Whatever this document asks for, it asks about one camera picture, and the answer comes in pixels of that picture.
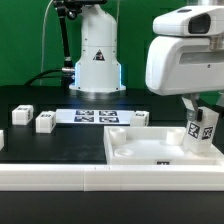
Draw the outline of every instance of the white plastic tray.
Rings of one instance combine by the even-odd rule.
[[[111,165],[217,165],[224,161],[223,154],[214,145],[200,155],[182,145],[168,145],[167,131],[175,127],[119,127],[126,130],[126,142],[121,145],[111,143],[112,128],[104,129],[107,163]]]

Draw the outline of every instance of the white block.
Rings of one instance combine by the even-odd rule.
[[[149,112],[147,111],[136,111],[131,117],[130,126],[144,127],[148,126],[149,123]]]
[[[33,118],[33,106],[20,105],[12,111],[13,125],[27,125]]]
[[[37,133],[51,133],[56,125],[56,113],[53,111],[43,111],[36,118]]]
[[[0,130],[0,150],[4,147],[4,133]]]
[[[219,114],[206,107],[203,110],[202,121],[188,121],[183,145],[192,152],[204,153],[210,150]]]

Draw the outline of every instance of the white platform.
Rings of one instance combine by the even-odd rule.
[[[130,124],[134,111],[58,109],[56,122],[66,124]]]
[[[224,158],[214,146],[207,154],[194,155],[185,152],[180,146],[172,146],[173,148],[166,146],[164,133],[167,128],[162,128],[164,130],[158,128],[155,131],[154,128],[145,127],[139,131],[138,128],[122,127],[127,128],[127,142],[124,147],[128,146],[129,149],[134,150],[136,156],[133,155],[125,160],[126,164],[132,165],[123,165],[122,157],[114,158],[115,148],[110,145],[108,138],[110,128],[105,127],[106,155],[109,163],[122,165],[0,164],[0,190],[224,191]],[[155,139],[158,136],[156,133],[160,133],[159,139]],[[145,148],[153,153],[147,152],[142,156]],[[142,165],[136,165],[134,158]],[[170,163],[157,165],[158,161],[170,161]]]

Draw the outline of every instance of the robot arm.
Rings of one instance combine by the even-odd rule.
[[[77,18],[78,14],[82,13],[82,7],[84,5],[94,5],[94,4],[104,4],[107,0],[54,0],[54,7],[58,13],[62,41],[64,47],[64,70],[66,68],[73,68],[72,59],[69,51],[68,37],[67,37],[67,28],[65,23],[65,18],[68,17],[70,20]]]
[[[148,88],[160,95],[184,94],[188,120],[200,121],[200,92],[224,88],[224,6],[187,6],[157,17],[151,44]]]

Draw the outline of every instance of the green background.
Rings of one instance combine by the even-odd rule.
[[[24,84],[40,73],[41,37],[44,13],[49,0],[1,0],[0,85]],[[145,67],[148,48],[156,37],[153,19],[186,5],[186,0],[121,0],[118,27],[118,61],[122,64],[122,83],[128,88],[146,88]],[[117,1],[103,8],[116,17]],[[73,61],[80,57],[81,19],[67,20]],[[44,70],[63,66],[63,50],[57,13],[51,7],[46,28]],[[43,85],[59,85],[46,80]],[[210,103],[217,93],[205,93]]]

